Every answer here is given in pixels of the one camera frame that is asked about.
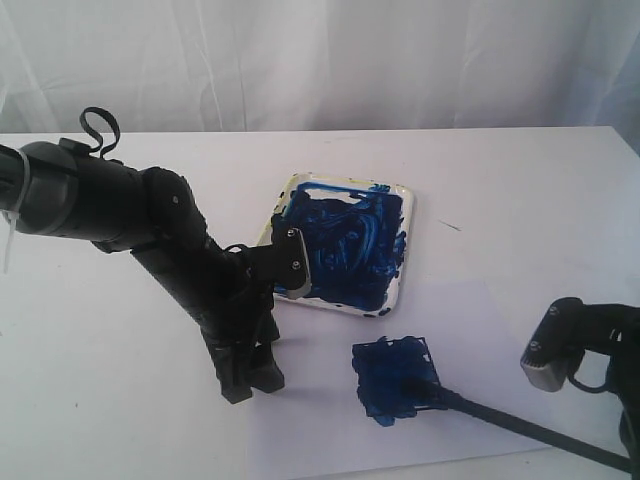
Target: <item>black strap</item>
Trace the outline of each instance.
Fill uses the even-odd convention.
[[[111,127],[111,131],[113,132],[113,135],[115,136],[115,141],[113,143],[107,145],[106,147],[102,146],[104,144],[104,138],[102,138],[102,135],[100,135],[100,132],[98,132],[91,125],[89,125],[89,122],[87,122],[87,113],[95,113],[100,118],[102,118],[105,122],[107,122],[107,124]],[[120,125],[118,125],[116,118],[104,108],[100,108],[100,107],[85,108],[80,114],[80,126],[82,126],[82,129],[85,132],[87,132],[87,134],[91,138],[93,138],[96,142],[98,142],[98,146],[93,147],[89,151],[91,153],[100,151],[100,158],[104,158],[104,155],[106,153],[109,153],[111,150],[116,148],[116,145],[118,145],[118,142],[120,141]]]
[[[627,473],[631,473],[632,471],[631,460],[623,457],[622,455],[581,442],[575,438],[554,432],[553,430],[541,427],[540,425],[536,425],[535,423],[528,422],[508,413],[472,402],[471,400],[463,398],[460,394],[447,390],[446,388],[439,388],[444,398],[444,404],[452,410],[466,413],[467,415],[479,418],[480,420],[497,425],[498,427],[511,432],[533,438],[534,440],[560,448],[575,455],[580,455],[581,457],[607,465],[615,468],[616,470],[622,470]]]

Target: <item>brush head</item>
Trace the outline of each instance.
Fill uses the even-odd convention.
[[[352,365],[358,374],[358,398],[384,427],[396,418],[411,418],[420,410],[446,410],[440,380],[424,338],[377,342],[352,347]]]

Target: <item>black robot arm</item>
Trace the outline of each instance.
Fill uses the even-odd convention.
[[[90,108],[81,123],[94,138],[100,135],[88,127],[87,112],[103,116],[119,138],[115,119]],[[97,158],[91,154],[98,149],[64,138],[20,150],[0,145],[0,209],[18,210],[16,229],[23,233],[86,239],[106,253],[130,250],[200,326],[229,402],[251,397],[252,387],[282,388],[271,352],[279,338],[273,287],[277,282],[292,298],[307,293],[301,233],[278,231],[271,245],[223,250],[207,234],[183,177],[105,160],[114,146]]]

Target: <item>blue painted square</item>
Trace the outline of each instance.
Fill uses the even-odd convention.
[[[402,198],[389,189],[301,183],[284,211],[273,215],[274,231],[295,227],[304,235],[312,284],[306,298],[364,312],[382,308],[406,247],[406,232],[399,231]]]
[[[352,366],[358,374],[358,398],[383,427],[396,418],[415,417],[419,410],[446,410],[440,385],[424,338],[404,337],[361,343],[352,347]]]

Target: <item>white backdrop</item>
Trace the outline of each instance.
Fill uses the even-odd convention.
[[[0,0],[0,132],[613,125],[637,0]]]

